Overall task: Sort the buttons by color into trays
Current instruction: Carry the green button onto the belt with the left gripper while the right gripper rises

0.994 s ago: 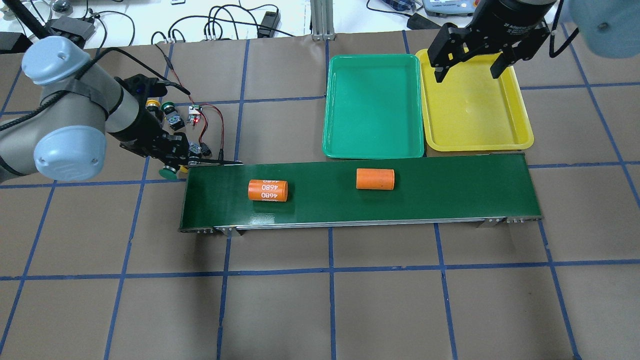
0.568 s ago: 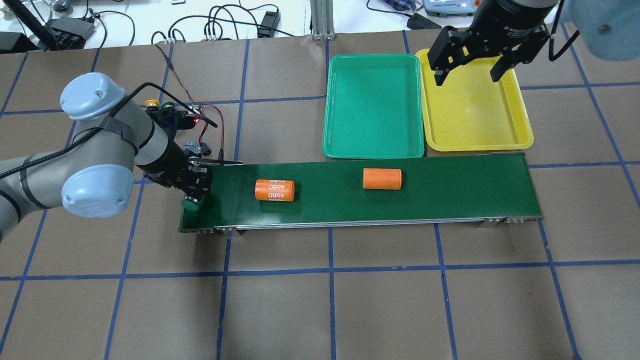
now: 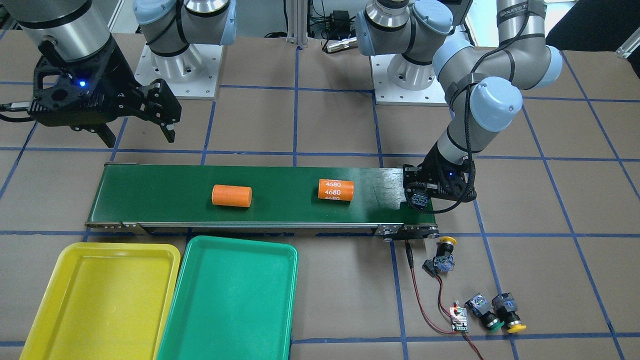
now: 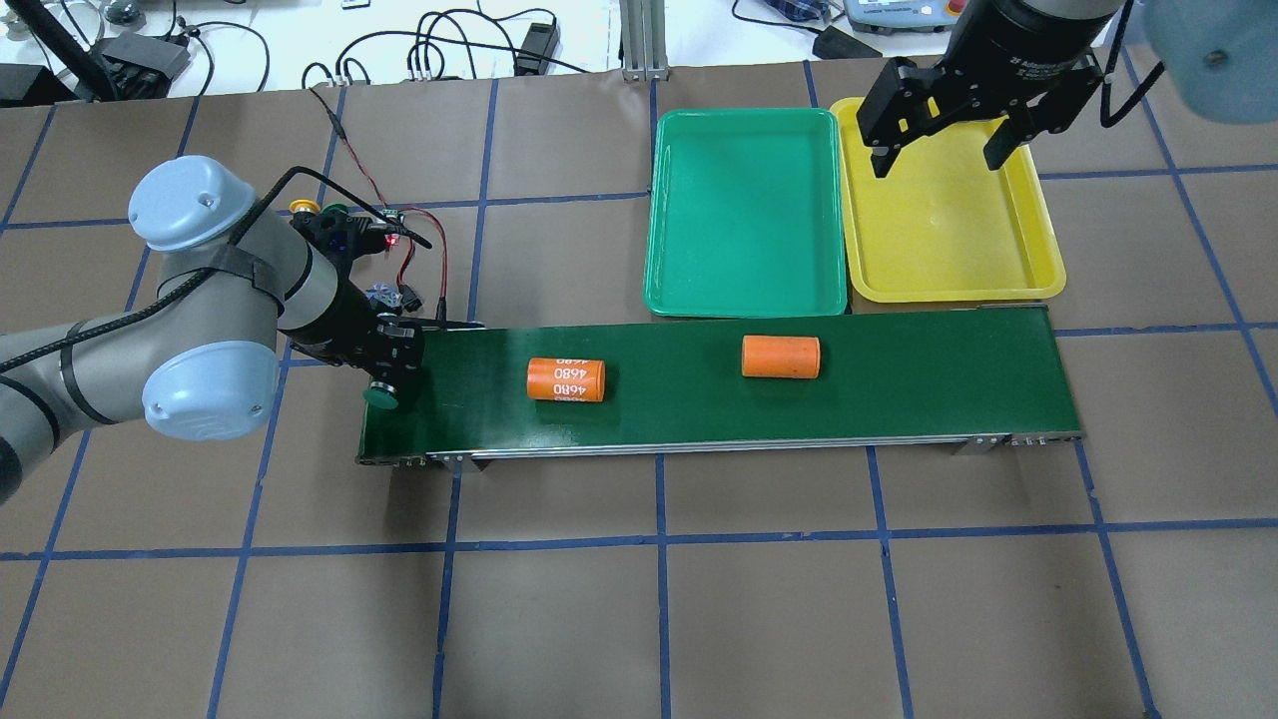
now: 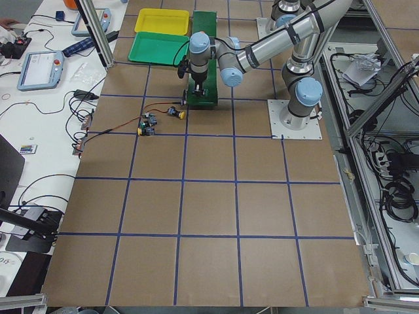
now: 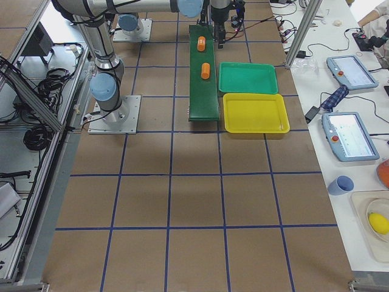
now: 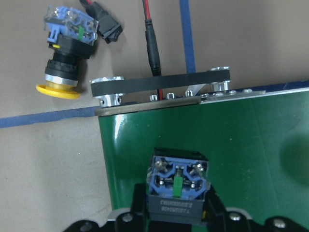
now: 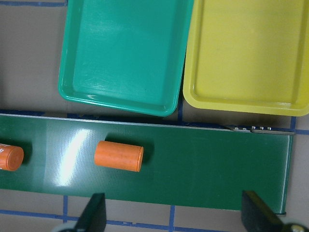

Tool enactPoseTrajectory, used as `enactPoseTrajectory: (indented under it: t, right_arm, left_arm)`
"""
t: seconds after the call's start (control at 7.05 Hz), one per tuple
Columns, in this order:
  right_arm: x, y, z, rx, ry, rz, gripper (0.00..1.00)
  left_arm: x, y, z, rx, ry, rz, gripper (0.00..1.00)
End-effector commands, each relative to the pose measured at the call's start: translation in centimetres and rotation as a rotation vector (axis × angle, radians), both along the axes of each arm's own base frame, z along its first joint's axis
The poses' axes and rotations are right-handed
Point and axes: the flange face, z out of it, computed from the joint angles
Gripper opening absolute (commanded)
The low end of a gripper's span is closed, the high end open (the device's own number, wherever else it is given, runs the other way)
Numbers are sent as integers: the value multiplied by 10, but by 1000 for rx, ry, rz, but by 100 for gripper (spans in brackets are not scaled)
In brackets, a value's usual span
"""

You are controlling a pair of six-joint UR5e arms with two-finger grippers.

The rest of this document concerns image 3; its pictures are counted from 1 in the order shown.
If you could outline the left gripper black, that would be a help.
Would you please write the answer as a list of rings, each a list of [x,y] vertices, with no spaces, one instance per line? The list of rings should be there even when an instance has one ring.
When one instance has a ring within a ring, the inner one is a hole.
[[[404,194],[406,189],[424,191],[432,199],[471,202],[477,197],[474,184],[467,186],[464,173],[474,180],[475,169],[469,161],[455,164],[447,160],[434,145],[425,159],[416,166],[404,165]]]

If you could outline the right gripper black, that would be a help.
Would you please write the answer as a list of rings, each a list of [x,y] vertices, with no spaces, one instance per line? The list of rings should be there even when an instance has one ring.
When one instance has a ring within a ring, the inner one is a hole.
[[[110,149],[117,137],[106,123],[137,116],[160,127],[169,143],[176,139],[182,106],[164,79],[141,85],[114,38],[94,54],[65,61],[52,39],[42,39],[34,69],[28,115],[44,126],[95,129]]]

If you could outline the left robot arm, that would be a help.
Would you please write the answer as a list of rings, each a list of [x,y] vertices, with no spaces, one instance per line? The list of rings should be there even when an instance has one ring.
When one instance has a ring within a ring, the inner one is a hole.
[[[394,55],[400,68],[390,76],[404,88],[408,70],[428,70],[454,113],[423,162],[403,166],[416,210],[432,199],[474,200],[475,156],[521,111],[522,91],[553,84],[562,71],[560,51],[546,44],[544,1],[499,0],[496,9],[499,46],[489,50],[455,37],[454,14],[439,0],[370,0],[355,16],[362,55]]]

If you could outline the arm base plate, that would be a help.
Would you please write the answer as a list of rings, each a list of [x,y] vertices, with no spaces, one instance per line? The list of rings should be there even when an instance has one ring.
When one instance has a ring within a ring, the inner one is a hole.
[[[370,57],[375,103],[445,107],[445,91],[432,64],[414,64],[402,54]]]
[[[225,50],[221,45],[190,44],[182,54],[163,57],[144,46],[135,78],[142,85],[163,79],[179,100],[212,101],[217,97]]]

